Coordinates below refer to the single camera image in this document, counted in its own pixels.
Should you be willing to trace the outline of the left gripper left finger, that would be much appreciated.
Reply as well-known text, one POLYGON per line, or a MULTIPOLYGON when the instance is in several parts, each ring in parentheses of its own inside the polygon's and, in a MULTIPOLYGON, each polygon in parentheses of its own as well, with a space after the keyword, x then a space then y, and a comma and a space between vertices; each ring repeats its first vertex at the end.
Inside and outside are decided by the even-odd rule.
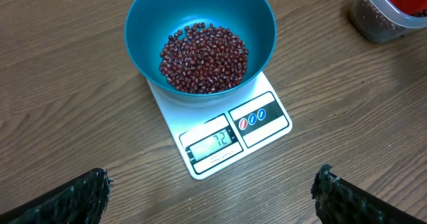
POLYGON ((1 214, 1 222, 99 223, 109 202, 111 186, 107 171, 94 168, 1 214))

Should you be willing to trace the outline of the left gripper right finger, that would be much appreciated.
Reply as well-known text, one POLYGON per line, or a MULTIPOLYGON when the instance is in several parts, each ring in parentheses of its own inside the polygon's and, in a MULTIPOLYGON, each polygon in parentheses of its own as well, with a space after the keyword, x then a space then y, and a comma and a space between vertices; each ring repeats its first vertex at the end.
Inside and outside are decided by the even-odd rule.
POLYGON ((426 224, 331 172, 325 164, 311 188, 316 216, 325 224, 426 224))

